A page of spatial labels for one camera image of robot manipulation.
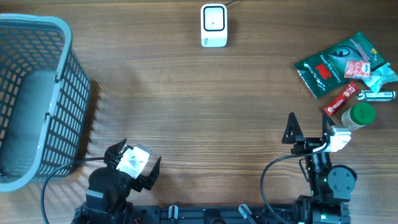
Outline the red tissue packet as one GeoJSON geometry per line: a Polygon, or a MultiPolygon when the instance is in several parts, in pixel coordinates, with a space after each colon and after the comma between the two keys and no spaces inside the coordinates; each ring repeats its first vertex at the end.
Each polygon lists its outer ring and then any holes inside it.
{"type": "Polygon", "coordinates": [[[349,60],[345,66],[345,78],[354,78],[365,80],[371,76],[371,67],[369,62],[349,60]]]}

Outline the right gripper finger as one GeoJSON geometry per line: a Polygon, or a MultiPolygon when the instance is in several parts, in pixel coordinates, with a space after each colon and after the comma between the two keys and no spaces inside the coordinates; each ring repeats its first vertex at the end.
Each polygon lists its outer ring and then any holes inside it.
{"type": "Polygon", "coordinates": [[[289,113],[282,144],[296,144],[303,141],[303,132],[294,112],[289,113]]]}
{"type": "Polygon", "coordinates": [[[333,135],[333,126],[335,123],[333,120],[326,114],[323,113],[322,115],[322,139],[329,140],[330,137],[333,135]]]}

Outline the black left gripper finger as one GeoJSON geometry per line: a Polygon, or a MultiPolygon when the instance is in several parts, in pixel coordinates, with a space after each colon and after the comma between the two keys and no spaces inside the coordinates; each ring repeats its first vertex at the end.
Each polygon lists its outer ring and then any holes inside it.
{"type": "Polygon", "coordinates": [[[105,161],[114,161],[116,159],[119,159],[123,156],[123,153],[121,152],[127,139],[123,139],[121,142],[116,143],[110,147],[107,148],[104,154],[104,160],[105,161]]]}
{"type": "Polygon", "coordinates": [[[145,182],[143,183],[143,188],[146,190],[151,190],[156,182],[156,180],[159,177],[160,174],[160,162],[161,162],[161,157],[158,158],[156,161],[154,167],[152,168],[151,172],[149,175],[145,177],[145,182]]]}

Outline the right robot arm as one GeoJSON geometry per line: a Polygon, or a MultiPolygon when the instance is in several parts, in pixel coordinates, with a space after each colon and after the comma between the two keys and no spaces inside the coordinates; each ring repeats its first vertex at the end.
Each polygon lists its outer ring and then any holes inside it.
{"type": "Polygon", "coordinates": [[[351,131],[337,126],[322,116],[322,136],[306,138],[295,113],[290,113],[282,143],[293,147],[288,156],[265,166],[260,178],[263,206],[241,204],[237,207],[169,207],[148,206],[139,209],[139,223],[350,223],[348,203],[357,181],[356,172],[346,165],[331,163],[330,154],[343,149],[351,139],[351,131]],[[310,186],[310,195],[301,195],[293,203],[271,204],[265,192],[269,169],[287,159],[299,159],[299,167],[310,186]]]}

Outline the green lid spice jar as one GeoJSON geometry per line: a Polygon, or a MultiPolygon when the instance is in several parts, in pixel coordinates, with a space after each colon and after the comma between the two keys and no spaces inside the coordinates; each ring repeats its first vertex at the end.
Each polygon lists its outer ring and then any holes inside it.
{"type": "Polygon", "coordinates": [[[357,130],[371,124],[376,118],[376,111],[369,103],[358,103],[341,115],[341,122],[350,130],[357,130]]]}

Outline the light green wipes packet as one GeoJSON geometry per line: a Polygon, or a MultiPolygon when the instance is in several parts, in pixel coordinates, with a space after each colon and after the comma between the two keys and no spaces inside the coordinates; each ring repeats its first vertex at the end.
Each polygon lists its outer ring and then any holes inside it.
{"type": "Polygon", "coordinates": [[[384,84],[392,82],[397,82],[397,74],[390,68],[390,63],[375,69],[371,76],[364,80],[365,85],[374,93],[379,93],[384,84]]]}

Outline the green 3M gloves package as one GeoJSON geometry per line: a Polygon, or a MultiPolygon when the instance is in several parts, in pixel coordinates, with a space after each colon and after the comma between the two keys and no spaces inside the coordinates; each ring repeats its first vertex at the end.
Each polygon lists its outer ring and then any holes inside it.
{"type": "Polygon", "coordinates": [[[371,41],[362,32],[358,32],[349,39],[295,63],[294,67],[312,95],[320,98],[349,82],[344,77],[348,61],[369,62],[371,71],[386,63],[371,41]]]}

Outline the green white gum pack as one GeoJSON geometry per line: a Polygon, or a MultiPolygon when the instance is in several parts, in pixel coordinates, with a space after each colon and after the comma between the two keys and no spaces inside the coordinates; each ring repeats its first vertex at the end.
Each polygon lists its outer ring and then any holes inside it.
{"type": "Polygon", "coordinates": [[[361,93],[356,97],[359,101],[365,102],[388,102],[396,98],[395,91],[379,91],[378,93],[372,90],[362,90],[361,93]]]}

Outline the red Nescafe coffee stick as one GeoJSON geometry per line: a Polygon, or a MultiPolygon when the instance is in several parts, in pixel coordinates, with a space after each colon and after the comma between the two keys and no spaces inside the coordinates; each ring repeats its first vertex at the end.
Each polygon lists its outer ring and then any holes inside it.
{"type": "Polygon", "coordinates": [[[329,105],[324,107],[325,113],[328,116],[335,114],[357,91],[357,85],[354,82],[350,82],[329,105]]]}

